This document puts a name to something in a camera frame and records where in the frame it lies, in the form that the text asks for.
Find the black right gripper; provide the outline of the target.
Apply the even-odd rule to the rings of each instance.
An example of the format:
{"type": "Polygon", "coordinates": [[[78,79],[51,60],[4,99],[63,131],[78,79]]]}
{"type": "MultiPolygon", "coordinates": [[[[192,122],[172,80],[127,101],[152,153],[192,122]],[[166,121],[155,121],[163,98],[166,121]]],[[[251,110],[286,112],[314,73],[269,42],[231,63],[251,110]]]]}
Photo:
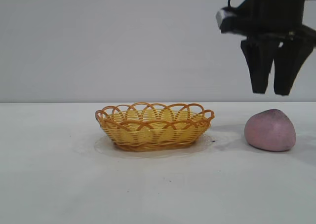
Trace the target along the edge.
{"type": "Polygon", "coordinates": [[[246,0],[253,26],[240,47],[253,93],[266,93],[274,60],[274,92],[290,94],[298,72],[316,46],[316,31],[303,24],[305,1],[246,0]]]}

